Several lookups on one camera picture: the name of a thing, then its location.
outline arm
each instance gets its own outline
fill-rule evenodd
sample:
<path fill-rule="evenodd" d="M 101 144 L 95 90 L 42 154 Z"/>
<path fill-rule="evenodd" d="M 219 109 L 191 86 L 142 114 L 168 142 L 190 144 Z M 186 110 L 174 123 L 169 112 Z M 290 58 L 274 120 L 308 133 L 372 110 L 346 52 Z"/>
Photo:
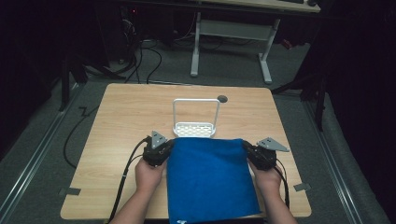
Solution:
<path fill-rule="evenodd" d="M 279 174 L 274 169 L 269 171 L 258 170 L 253 163 L 250 161 L 248 163 L 256 176 L 257 187 L 264 199 L 269 223 L 296 224 L 296 219 L 280 196 L 279 187 L 282 179 Z"/>
<path fill-rule="evenodd" d="M 145 221 L 149 201 L 160 185 L 165 166 L 166 162 L 161 166 L 152 167 L 143 159 L 137 163 L 134 168 L 136 191 L 116 214 L 111 224 L 140 224 Z"/>

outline white basket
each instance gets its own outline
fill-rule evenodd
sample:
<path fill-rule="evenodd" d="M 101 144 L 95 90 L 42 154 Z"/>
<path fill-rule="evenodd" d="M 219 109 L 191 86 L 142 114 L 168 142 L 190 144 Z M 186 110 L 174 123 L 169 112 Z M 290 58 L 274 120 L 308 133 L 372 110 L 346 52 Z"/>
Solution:
<path fill-rule="evenodd" d="M 217 103 L 215 119 L 210 122 L 177 122 L 176 104 L 177 102 L 214 102 Z M 216 121 L 219 114 L 218 99 L 176 99 L 173 102 L 174 109 L 174 133 L 177 137 L 212 137 L 216 132 Z"/>

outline human hand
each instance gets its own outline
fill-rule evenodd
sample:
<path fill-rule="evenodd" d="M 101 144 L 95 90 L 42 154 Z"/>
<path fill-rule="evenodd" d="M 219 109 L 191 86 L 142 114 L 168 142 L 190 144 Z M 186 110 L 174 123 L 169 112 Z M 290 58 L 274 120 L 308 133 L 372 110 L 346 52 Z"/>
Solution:
<path fill-rule="evenodd" d="M 275 169 L 268 171 L 259 170 L 250 160 L 247 161 L 255 175 L 256 184 L 260 189 L 262 196 L 279 195 L 280 183 L 282 181 L 279 173 Z"/>
<path fill-rule="evenodd" d="M 136 191 L 154 192 L 161 183 L 165 167 L 166 161 L 161 166 L 153 167 L 143 160 L 143 158 L 140 159 L 134 168 Z"/>

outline blue cloth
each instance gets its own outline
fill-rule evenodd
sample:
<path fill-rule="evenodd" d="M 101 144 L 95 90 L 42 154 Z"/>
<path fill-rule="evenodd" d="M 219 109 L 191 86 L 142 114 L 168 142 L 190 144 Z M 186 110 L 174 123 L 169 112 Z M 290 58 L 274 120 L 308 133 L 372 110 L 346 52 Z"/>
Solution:
<path fill-rule="evenodd" d="M 260 213 L 242 139 L 175 139 L 167 187 L 170 224 Z"/>

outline dark background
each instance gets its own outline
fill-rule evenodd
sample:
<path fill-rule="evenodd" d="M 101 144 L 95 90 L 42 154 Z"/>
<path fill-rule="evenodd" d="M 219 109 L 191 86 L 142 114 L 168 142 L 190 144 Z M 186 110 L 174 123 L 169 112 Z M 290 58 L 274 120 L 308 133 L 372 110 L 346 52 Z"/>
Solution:
<path fill-rule="evenodd" d="M 293 45 L 312 43 L 296 80 L 326 73 L 327 92 L 351 152 L 389 219 L 396 222 L 396 207 L 391 201 L 395 193 L 390 184 L 396 171 L 391 142 L 396 125 L 392 105 L 396 75 L 395 3 L 336 0 L 320 4 L 323 15 L 350 20 L 342 25 L 326 23 L 320 29 L 311 23 L 283 20 L 276 42 L 288 39 Z M 127 43 L 117 16 L 118 6 L 114 4 L 26 0 L 1 3 L 1 159 L 35 110 L 50 98 L 65 55 L 77 52 L 103 66 L 125 59 Z M 141 9 L 136 17 L 140 20 L 136 27 L 144 35 L 172 45 L 177 37 L 173 31 L 188 31 L 192 14 Z M 316 85 L 312 80 L 301 88 Z"/>

